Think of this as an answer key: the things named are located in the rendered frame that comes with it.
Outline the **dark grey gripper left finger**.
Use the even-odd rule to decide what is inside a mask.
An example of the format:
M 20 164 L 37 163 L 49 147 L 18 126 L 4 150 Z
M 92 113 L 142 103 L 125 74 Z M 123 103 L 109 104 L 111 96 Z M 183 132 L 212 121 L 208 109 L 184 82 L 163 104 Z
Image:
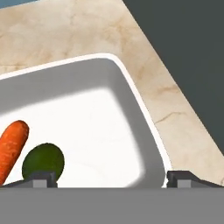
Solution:
M 54 171 L 37 171 L 32 173 L 28 178 L 18 180 L 3 188 L 57 188 L 56 173 Z

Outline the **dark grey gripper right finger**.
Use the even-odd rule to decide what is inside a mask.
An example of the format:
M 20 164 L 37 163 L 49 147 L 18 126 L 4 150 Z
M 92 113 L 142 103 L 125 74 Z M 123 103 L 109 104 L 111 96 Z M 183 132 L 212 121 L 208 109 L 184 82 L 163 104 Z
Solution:
M 221 188 L 221 185 L 200 179 L 190 171 L 168 171 L 166 177 L 168 188 Z

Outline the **green lime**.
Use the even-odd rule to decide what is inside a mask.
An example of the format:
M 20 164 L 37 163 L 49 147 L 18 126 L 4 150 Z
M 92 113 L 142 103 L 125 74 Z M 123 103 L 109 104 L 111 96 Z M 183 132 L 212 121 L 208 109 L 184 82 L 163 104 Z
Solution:
M 28 178 L 34 172 L 55 172 L 59 179 L 65 166 L 61 149 L 53 143 L 42 143 L 34 147 L 24 158 L 22 176 Z

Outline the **orange carrot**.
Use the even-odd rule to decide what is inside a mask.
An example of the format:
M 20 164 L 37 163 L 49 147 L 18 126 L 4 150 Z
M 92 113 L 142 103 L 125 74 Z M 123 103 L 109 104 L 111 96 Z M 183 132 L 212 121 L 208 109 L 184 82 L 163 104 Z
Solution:
M 0 186 L 8 178 L 29 136 L 29 126 L 18 120 L 11 123 L 0 136 Z

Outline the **white tupperware container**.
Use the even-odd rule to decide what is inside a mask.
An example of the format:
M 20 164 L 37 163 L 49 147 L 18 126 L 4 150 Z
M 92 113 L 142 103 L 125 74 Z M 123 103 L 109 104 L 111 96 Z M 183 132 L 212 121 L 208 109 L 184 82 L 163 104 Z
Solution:
M 0 75 L 0 134 L 25 121 L 22 151 L 52 143 L 65 156 L 61 187 L 155 187 L 171 168 L 124 64 L 95 53 Z

